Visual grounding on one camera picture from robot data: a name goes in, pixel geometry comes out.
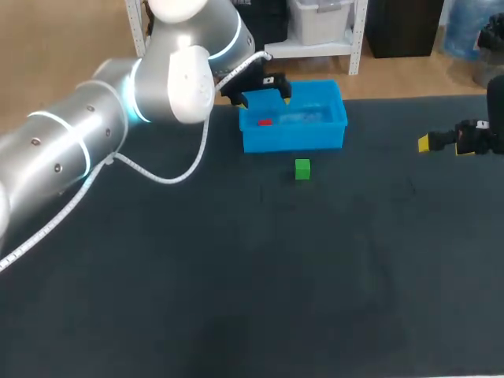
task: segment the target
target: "red block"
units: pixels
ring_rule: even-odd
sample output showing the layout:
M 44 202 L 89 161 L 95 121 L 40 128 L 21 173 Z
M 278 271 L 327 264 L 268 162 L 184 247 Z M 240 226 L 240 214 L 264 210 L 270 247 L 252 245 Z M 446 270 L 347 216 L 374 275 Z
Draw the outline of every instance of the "red block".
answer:
M 259 126 L 272 126 L 273 121 L 272 120 L 260 120 L 259 121 Z

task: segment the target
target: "green block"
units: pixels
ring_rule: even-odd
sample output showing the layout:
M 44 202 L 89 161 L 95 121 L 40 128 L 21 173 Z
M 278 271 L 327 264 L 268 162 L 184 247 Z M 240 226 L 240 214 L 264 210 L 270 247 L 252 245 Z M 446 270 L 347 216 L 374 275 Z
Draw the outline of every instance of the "green block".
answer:
M 311 164 L 309 159 L 296 159 L 296 179 L 309 180 Z

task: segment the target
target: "black box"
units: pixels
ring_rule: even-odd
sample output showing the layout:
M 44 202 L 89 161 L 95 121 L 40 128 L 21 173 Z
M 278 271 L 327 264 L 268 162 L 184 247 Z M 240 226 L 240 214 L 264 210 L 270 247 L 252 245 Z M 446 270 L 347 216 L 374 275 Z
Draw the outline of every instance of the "black box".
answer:
M 256 50 L 287 39 L 287 0 L 232 0 L 255 39 Z
M 375 57 L 429 56 L 443 0 L 370 0 L 365 35 Z

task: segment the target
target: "white shelf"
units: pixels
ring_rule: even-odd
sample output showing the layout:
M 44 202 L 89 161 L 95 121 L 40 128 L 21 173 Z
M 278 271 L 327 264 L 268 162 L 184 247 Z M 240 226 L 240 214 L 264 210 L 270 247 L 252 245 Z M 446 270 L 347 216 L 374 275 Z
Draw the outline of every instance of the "white shelf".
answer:
M 352 31 L 347 30 L 342 42 L 323 43 L 321 45 L 304 46 L 289 33 L 289 39 L 284 42 L 271 43 L 265 46 L 266 52 L 274 58 L 289 57 L 333 57 L 352 54 Z
M 142 57 L 146 51 L 149 40 L 146 41 L 143 33 L 141 0 L 125 0 L 136 53 Z M 354 32 L 346 31 L 345 41 L 342 43 L 325 43 L 315 46 L 303 46 L 294 38 L 285 42 L 266 45 L 265 50 L 276 58 L 289 57 L 327 57 L 350 55 L 349 75 L 357 75 L 361 61 L 362 39 L 364 38 L 365 17 L 368 10 L 368 0 L 355 0 L 353 8 Z

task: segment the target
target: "blue plastic bin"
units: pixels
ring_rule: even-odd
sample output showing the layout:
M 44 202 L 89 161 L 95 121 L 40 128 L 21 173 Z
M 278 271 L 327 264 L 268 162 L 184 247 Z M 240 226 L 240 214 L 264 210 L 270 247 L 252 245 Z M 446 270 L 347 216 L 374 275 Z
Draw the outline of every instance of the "blue plastic bin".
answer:
M 286 105 L 275 90 L 245 93 L 249 109 L 241 109 L 239 126 L 246 153 L 339 149 L 348 125 L 338 84 L 332 80 L 292 83 Z M 260 126 L 271 120 L 271 126 Z

